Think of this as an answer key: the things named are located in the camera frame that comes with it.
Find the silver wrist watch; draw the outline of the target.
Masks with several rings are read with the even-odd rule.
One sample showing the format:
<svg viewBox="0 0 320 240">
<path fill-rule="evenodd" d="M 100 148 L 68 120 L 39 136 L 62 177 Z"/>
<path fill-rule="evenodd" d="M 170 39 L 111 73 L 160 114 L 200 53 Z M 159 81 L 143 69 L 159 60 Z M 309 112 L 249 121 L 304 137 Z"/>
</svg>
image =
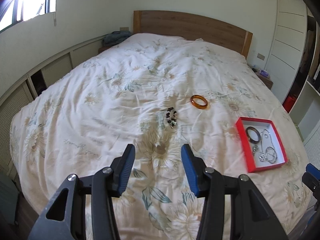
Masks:
<svg viewBox="0 0 320 240">
<path fill-rule="evenodd" d="M 254 144 L 252 147 L 252 154 L 255 156 L 256 154 L 259 154 L 260 152 L 260 146 L 258 144 Z"/>
</svg>

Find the purple tissue pack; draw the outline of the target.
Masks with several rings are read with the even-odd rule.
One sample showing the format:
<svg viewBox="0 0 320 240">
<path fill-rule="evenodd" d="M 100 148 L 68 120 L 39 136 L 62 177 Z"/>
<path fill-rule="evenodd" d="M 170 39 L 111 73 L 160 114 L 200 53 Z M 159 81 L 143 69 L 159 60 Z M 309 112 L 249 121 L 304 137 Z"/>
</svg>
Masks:
<svg viewBox="0 0 320 240">
<path fill-rule="evenodd" d="M 265 70 L 263 70 L 263 69 L 260 69 L 260 70 L 259 70 L 259 74 L 262 75 L 262 76 L 264 76 L 264 77 L 269 77 L 268 72 L 265 71 Z"/>
</svg>

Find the red object by wardrobe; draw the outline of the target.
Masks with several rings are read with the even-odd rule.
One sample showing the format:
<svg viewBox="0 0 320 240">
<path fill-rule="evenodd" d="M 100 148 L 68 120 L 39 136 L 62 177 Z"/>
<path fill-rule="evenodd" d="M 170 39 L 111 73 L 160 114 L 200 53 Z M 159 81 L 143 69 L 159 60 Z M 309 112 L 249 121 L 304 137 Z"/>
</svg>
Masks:
<svg viewBox="0 0 320 240">
<path fill-rule="evenodd" d="M 285 101 L 283 102 L 283 107 L 287 113 L 289 113 L 292 107 L 295 104 L 297 97 L 295 95 L 288 95 Z"/>
</svg>

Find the thin silver bangle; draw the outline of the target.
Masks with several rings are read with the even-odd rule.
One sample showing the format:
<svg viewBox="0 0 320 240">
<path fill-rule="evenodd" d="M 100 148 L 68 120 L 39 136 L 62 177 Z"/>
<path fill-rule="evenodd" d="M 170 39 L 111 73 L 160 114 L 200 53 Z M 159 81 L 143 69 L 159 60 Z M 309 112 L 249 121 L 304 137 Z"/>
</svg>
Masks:
<svg viewBox="0 0 320 240">
<path fill-rule="evenodd" d="M 265 160 L 271 164 L 274 164 L 276 161 L 277 161 L 277 152 L 276 150 L 271 147 L 271 146 L 268 146 L 265 150 Z"/>
</svg>

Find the dark brown bangle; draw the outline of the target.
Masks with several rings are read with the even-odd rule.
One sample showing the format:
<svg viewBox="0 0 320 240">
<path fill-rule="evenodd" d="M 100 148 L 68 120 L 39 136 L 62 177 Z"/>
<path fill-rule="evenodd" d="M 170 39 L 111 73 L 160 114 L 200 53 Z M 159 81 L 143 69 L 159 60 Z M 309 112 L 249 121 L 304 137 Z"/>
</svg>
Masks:
<svg viewBox="0 0 320 240">
<path fill-rule="evenodd" d="M 255 127 L 248 126 L 245 131 L 250 143 L 256 145 L 261 141 L 261 135 Z"/>
</svg>

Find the dark bag beside bed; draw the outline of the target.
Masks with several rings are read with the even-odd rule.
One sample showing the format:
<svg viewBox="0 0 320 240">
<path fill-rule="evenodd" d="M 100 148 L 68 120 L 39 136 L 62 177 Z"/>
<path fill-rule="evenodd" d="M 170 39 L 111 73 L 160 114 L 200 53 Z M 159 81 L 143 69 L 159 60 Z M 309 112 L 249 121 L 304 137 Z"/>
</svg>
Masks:
<svg viewBox="0 0 320 240">
<path fill-rule="evenodd" d="M 103 46 L 111 47 L 125 41 L 131 36 L 130 31 L 113 31 L 103 38 Z"/>
</svg>

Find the window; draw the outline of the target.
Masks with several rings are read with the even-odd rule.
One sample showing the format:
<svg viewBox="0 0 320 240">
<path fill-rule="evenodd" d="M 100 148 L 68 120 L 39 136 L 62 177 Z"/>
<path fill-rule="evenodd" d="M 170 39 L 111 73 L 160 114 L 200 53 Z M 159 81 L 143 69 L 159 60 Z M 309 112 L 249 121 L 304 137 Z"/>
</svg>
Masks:
<svg viewBox="0 0 320 240">
<path fill-rule="evenodd" d="M 1 31 L 36 16 L 56 12 L 57 0 L 4 0 L 1 2 Z"/>
</svg>

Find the white wardrobe door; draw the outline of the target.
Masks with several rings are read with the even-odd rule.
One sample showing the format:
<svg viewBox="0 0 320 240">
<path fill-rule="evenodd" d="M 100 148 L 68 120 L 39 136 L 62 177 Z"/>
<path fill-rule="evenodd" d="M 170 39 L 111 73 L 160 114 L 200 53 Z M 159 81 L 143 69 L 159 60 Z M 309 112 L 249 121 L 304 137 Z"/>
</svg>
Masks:
<svg viewBox="0 0 320 240">
<path fill-rule="evenodd" d="M 277 0 L 277 18 L 265 70 L 273 82 L 272 93 L 286 99 L 302 60 L 308 26 L 303 0 Z"/>
</svg>

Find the floral white bedspread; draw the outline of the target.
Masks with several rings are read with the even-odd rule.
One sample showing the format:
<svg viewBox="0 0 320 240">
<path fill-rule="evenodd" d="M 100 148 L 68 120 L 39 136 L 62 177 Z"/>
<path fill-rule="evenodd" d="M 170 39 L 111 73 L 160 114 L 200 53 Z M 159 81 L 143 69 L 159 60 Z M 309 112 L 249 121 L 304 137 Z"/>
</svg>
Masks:
<svg viewBox="0 0 320 240">
<path fill-rule="evenodd" d="M 194 107 L 192 95 L 208 107 Z M 189 189 L 181 147 L 221 174 L 246 173 L 235 127 L 242 116 L 271 120 L 280 135 L 287 163 L 250 178 L 291 232 L 311 197 L 300 136 L 245 58 L 208 42 L 136 34 L 83 62 L 14 116 L 10 151 L 41 213 L 69 174 L 95 174 L 133 144 L 126 191 L 113 200 L 121 238 L 195 239 L 203 200 Z"/>
</svg>

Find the low white wall cabinet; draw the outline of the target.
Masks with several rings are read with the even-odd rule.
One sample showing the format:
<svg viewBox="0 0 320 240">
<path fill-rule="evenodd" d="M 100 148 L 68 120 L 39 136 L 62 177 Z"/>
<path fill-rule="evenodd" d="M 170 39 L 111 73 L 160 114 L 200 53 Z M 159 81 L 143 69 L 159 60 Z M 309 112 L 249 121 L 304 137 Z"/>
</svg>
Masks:
<svg viewBox="0 0 320 240">
<path fill-rule="evenodd" d="M 79 64 L 98 54 L 103 37 L 81 42 L 43 61 L 1 96 L 1 173 L 14 179 L 16 168 L 10 155 L 10 125 L 22 107 Z"/>
</svg>

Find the wooden headboard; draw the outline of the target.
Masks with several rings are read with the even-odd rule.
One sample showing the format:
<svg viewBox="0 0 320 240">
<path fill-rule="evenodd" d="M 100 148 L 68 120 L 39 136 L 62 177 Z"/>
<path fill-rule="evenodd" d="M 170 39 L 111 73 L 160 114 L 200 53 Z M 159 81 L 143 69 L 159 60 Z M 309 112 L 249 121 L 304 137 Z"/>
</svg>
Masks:
<svg viewBox="0 0 320 240">
<path fill-rule="evenodd" d="M 190 41 L 201 38 L 244 57 L 248 57 L 253 37 L 245 29 L 214 18 L 164 10 L 135 10 L 133 32 L 179 36 Z"/>
</svg>

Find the amber orange bangle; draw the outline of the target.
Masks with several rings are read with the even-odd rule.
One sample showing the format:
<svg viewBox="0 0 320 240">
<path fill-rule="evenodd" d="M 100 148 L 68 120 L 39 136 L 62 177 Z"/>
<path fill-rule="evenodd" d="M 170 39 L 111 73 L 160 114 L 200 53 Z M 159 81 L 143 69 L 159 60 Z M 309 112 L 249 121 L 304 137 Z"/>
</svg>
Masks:
<svg viewBox="0 0 320 240">
<path fill-rule="evenodd" d="M 208 107 L 208 101 L 201 95 L 192 95 L 190 102 L 198 109 L 206 109 Z"/>
</svg>

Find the wooden nightstand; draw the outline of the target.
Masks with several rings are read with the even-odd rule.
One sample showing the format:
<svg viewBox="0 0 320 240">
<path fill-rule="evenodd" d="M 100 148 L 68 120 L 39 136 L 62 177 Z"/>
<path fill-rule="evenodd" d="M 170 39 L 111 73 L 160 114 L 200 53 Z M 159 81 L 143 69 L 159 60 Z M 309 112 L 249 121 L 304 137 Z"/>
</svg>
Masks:
<svg viewBox="0 0 320 240">
<path fill-rule="evenodd" d="M 252 67 L 251 69 L 256 74 L 256 76 L 259 77 L 259 79 L 265 84 L 265 86 L 268 89 L 272 88 L 273 81 L 269 77 L 265 77 L 265 76 L 261 75 L 260 72 L 259 72 L 259 69 L 255 68 L 255 67 Z"/>
</svg>

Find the red jewelry box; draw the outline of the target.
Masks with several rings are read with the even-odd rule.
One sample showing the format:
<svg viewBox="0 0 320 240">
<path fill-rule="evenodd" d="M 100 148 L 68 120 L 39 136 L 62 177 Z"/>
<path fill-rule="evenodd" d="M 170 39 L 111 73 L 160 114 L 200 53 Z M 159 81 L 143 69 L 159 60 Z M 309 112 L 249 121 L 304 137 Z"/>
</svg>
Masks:
<svg viewBox="0 0 320 240">
<path fill-rule="evenodd" d="M 239 133 L 246 166 L 249 173 L 271 170 L 281 167 L 287 163 L 288 158 L 284 145 L 274 123 L 271 120 L 239 117 L 235 123 L 235 126 Z M 260 146 L 260 152 L 255 156 L 252 154 L 253 144 L 249 142 L 245 131 L 248 126 L 255 127 L 261 135 L 261 141 L 258 143 Z M 277 152 L 278 157 L 274 164 L 271 164 L 265 160 L 265 150 L 268 146 L 273 147 Z"/>
</svg>

